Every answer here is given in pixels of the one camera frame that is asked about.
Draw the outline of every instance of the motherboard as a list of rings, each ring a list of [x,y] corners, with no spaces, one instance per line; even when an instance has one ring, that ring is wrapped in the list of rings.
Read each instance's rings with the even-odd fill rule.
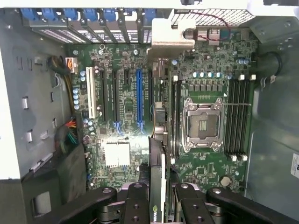
[[[126,182],[139,180],[140,165],[149,162],[155,102],[162,102],[170,105],[167,116],[173,125],[169,131],[176,149],[169,155],[180,181],[197,184],[204,192],[212,186],[239,190],[245,176],[243,156],[253,100],[251,54],[257,49],[256,39],[242,39],[240,33],[233,32],[219,45],[197,41],[193,50],[169,61],[163,79],[148,65],[150,46],[68,46],[67,56],[78,62],[78,72],[72,75],[73,97],[76,113],[83,118],[89,189],[120,189]],[[173,96],[169,86],[174,87]],[[205,113],[187,117],[187,100]],[[221,120],[213,116],[217,111]],[[185,139],[186,134],[193,141]],[[216,140],[195,145],[203,136]]]

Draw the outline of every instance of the green circuit board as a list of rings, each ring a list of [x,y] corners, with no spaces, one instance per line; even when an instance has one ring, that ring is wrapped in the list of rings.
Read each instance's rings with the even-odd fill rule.
[[[119,189],[126,182],[136,182],[139,178],[139,165],[148,163],[148,136],[152,134],[153,121],[152,104],[149,100],[147,48],[149,46],[145,45],[95,44],[69,45],[67,49],[67,56],[76,57],[78,60],[79,72],[73,74],[72,82],[73,88],[78,89],[79,109],[76,111],[82,114],[85,121],[83,144],[86,151],[87,183],[90,189],[99,186]],[[196,103],[213,103],[217,98],[222,98],[226,103],[229,97],[227,75],[237,78],[240,74],[244,74],[248,78],[252,64],[241,64],[238,58],[250,58],[251,53],[256,49],[255,39],[248,38],[241,41],[238,32],[232,34],[230,41],[220,42],[219,45],[209,45],[204,41],[196,42],[194,51],[185,52],[177,59],[176,65],[170,64],[169,76],[178,75],[182,83],[181,103],[186,97],[191,97]],[[80,75],[80,71],[85,70],[86,67],[103,71],[102,76],[100,73],[95,74],[98,105],[98,116],[95,119],[88,119],[86,80]],[[143,77],[143,130],[136,121],[137,69],[142,70]],[[115,70],[118,72],[119,128],[115,126],[113,116],[113,71]],[[129,81],[128,74],[125,75],[126,70],[129,71]],[[204,77],[200,77],[201,72],[205,73]],[[161,85],[158,77],[153,78],[154,102],[168,99],[165,95],[167,91],[164,91]],[[118,154],[121,163],[117,163],[115,156],[111,155],[113,151],[117,152],[115,154]],[[195,183],[205,191],[211,186],[218,186],[219,178],[224,175],[230,176],[233,180],[231,189],[237,188],[244,179],[246,162],[228,161],[222,149],[213,152],[209,148],[199,148],[184,153],[180,148],[180,157],[174,166],[181,181]]]

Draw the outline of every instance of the white label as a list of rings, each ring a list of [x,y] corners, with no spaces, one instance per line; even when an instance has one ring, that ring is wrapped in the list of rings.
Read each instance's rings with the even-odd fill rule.
[[[293,155],[291,174],[299,178],[299,155],[297,154]]]

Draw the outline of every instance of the cpu socket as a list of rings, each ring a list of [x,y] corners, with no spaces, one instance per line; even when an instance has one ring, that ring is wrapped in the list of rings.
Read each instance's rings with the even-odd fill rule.
[[[193,103],[187,98],[182,119],[182,144],[185,152],[191,148],[209,147],[215,152],[222,146],[224,110],[222,99],[215,103]]]

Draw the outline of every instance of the white pci slot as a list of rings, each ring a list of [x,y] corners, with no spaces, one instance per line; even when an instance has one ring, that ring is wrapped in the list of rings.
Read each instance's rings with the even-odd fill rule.
[[[88,115],[90,119],[96,118],[97,104],[95,96],[95,82],[93,67],[86,67],[87,96],[88,96]]]

